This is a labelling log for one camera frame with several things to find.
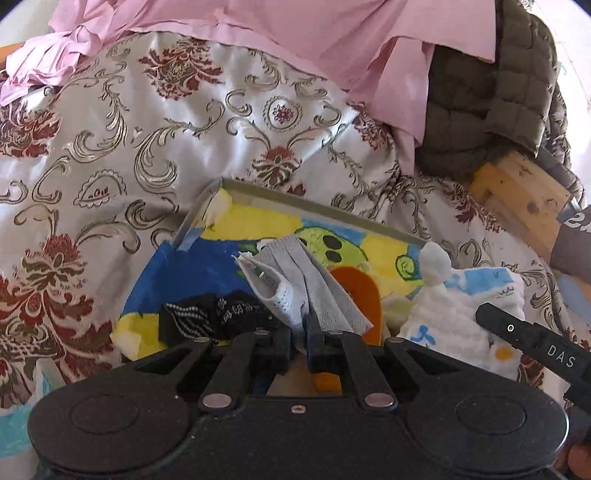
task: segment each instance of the pink cloth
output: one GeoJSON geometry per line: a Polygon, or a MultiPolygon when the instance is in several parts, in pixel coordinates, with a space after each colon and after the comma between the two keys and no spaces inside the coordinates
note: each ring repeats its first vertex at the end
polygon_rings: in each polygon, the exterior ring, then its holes
{"type": "Polygon", "coordinates": [[[405,133],[412,174],[423,140],[433,46],[495,59],[494,0],[61,0],[49,25],[7,59],[0,105],[32,85],[63,85],[76,65],[126,31],[172,31],[257,48],[329,78],[405,133]]]}

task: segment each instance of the red floral pattern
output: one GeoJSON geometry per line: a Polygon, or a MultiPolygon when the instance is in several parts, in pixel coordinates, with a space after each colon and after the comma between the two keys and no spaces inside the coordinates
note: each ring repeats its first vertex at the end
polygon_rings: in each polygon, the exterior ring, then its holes
{"type": "Polygon", "coordinates": [[[148,65],[144,73],[152,79],[158,94],[179,100],[196,92],[201,82],[223,83],[219,77],[223,70],[209,60],[209,45],[204,40],[183,38],[160,55],[150,50],[148,57],[139,59],[148,65]]]}
{"type": "Polygon", "coordinates": [[[256,181],[272,189],[287,182],[300,165],[301,160],[287,147],[267,150],[261,158],[252,162],[256,181]]]}
{"type": "Polygon", "coordinates": [[[291,193],[296,197],[303,197],[306,194],[306,187],[302,182],[299,182],[299,184],[295,187],[290,185],[290,187],[285,192],[291,193]]]}
{"type": "Polygon", "coordinates": [[[51,109],[28,112],[24,102],[0,107],[0,154],[17,158],[47,155],[47,142],[57,135],[61,119],[51,109]]]}
{"type": "Polygon", "coordinates": [[[285,105],[276,105],[273,109],[273,118],[281,125],[294,117],[294,111],[285,105]]]}
{"type": "Polygon", "coordinates": [[[93,325],[94,299],[82,294],[86,262],[68,235],[52,235],[25,251],[14,280],[0,275],[0,407],[26,400],[37,358],[53,359],[67,382],[111,367],[111,322],[93,325]],[[13,368],[19,362],[23,369],[13,368]]]}
{"type": "Polygon", "coordinates": [[[501,230],[496,217],[488,208],[474,200],[472,195],[459,183],[445,184],[441,192],[452,201],[456,210],[460,212],[456,215],[460,223],[469,225],[472,220],[478,219],[484,224],[487,231],[498,233],[501,230]]]}
{"type": "Polygon", "coordinates": [[[361,139],[368,143],[374,152],[384,147],[392,148],[394,139],[390,134],[389,127],[382,122],[378,122],[365,112],[365,105],[362,103],[349,103],[359,112],[359,115],[353,120],[353,126],[361,135],[361,139]]]}
{"type": "Polygon", "coordinates": [[[544,383],[544,366],[527,355],[521,356],[519,364],[518,381],[528,384],[530,387],[542,388],[544,383]]]}

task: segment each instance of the olive green puffer jacket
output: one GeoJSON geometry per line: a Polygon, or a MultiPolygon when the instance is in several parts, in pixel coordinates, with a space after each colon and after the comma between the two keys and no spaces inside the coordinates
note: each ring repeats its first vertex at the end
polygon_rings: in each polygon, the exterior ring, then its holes
{"type": "Polygon", "coordinates": [[[423,173],[469,181],[486,162],[517,149],[584,203],[569,170],[566,107],[550,30],[517,0],[496,1],[496,62],[437,46],[427,120],[416,163],[423,173]]]}

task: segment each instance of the white fabric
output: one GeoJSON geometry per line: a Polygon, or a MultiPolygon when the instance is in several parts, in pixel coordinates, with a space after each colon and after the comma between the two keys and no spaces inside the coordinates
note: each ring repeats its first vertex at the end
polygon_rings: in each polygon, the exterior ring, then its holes
{"type": "Polygon", "coordinates": [[[447,253],[428,243],[419,256],[426,284],[413,299],[399,337],[515,380],[521,354],[476,323],[476,310],[492,303],[519,320],[523,281],[507,268],[451,268],[447,253]]]}

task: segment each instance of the metal rivet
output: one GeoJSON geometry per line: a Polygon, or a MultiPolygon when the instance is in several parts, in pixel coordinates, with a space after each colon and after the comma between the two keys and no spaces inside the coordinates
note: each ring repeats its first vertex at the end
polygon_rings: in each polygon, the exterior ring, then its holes
{"type": "Polygon", "coordinates": [[[374,408],[386,408],[394,405],[394,399],[387,393],[370,393],[365,397],[365,403],[374,408]]]}
{"type": "Polygon", "coordinates": [[[226,408],[232,403],[232,397],[225,393],[210,393],[203,397],[203,405],[207,408],[226,408]]]}
{"type": "Polygon", "coordinates": [[[292,413],[306,413],[306,406],[305,405],[293,405],[291,407],[292,413]]]}

